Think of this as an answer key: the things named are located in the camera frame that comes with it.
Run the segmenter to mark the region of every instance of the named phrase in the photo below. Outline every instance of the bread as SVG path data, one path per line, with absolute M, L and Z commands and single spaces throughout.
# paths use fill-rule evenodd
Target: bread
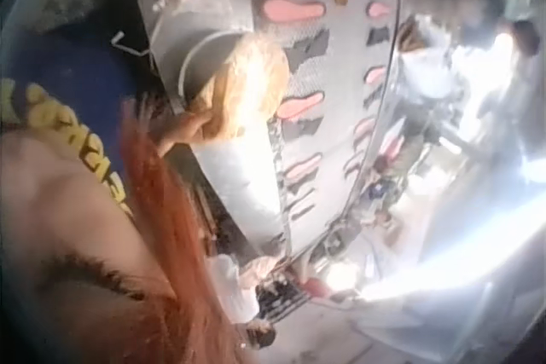
M 189 106 L 193 113 L 212 109 L 203 127 L 205 141 L 242 136 L 254 121 L 273 116 L 289 79 L 288 59 L 266 36 L 248 33 Z

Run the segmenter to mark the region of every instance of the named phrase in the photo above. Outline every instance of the pink shape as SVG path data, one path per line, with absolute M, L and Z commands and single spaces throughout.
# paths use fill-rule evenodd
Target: pink shape
M 320 2 L 295 3 L 289 0 L 266 0 L 263 5 L 264 16 L 275 23 L 318 19 L 326 13 Z

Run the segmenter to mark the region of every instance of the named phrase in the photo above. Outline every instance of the orange hair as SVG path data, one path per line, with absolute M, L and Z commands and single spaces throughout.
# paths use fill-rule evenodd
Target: orange hair
M 157 154 L 146 121 L 125 115 L 121 154 L 136 226 L 175 297 L 147 295 L 111 316 L 102 329 L 88 329 L 95 346 L 89 362 L 176 364 L 244 363 L 241 338 L 224 314 L 206 271 L 198 218 L 179 177 Z

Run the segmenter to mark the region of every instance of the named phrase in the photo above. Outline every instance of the closed eye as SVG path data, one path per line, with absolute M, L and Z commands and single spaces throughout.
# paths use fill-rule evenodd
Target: closed eye
M 76 254 L 51 259 L 44 265 L 42 277 L 37 286 L 38 292 L 46 292 L 62 282 L 76 281 L 102 287 L 136 301 L 145 298 L 143 292 L 129 289 L 118 271 L 108 270 L 103 262 Z

